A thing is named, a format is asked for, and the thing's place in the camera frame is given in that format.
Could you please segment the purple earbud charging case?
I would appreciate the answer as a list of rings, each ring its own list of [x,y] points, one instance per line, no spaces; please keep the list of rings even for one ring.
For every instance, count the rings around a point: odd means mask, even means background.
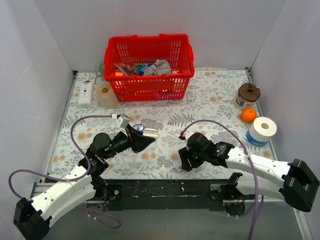
[[[140,131],[140,132],[143,132],[145,127],[143,124],[134,124],[132,126],[133,129],[135,129],[136,131]]]

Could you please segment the white earbud charging case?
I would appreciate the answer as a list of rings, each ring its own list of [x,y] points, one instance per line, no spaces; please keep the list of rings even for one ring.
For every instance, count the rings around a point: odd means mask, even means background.
[[[145,128],[143,130],[143,136],[157,139],[159,137],[159,132],[156,129]]]

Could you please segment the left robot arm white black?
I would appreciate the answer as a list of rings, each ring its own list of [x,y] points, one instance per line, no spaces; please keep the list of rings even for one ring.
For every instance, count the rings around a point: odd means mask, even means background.
[[[82,159],[62,181],[32,197],[17,202],[13,224],[26,240],[41,240],[51,226],[70,210],[86,200],[103,200],[110,196],[107,182],[101,174],[109,167],[107,159],[127,149],[139,153],[158,138],[158,131],[143,131],[127,125],[114,138],[98,133]]]

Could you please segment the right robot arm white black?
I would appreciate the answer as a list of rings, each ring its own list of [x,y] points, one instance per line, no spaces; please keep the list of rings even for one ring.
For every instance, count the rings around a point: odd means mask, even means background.
[[[207,162],[213,166],[240,170],[226,186],[229,199],[241,195],[267,196],[285,201],[302,212],[310,212],[320,181],[309,166],[300,159],[293,162],[277,161],[244,151],[227,142],[213,143],[202,133],[180,133],[186,146],[178,151],[183,170],[190,172]]]

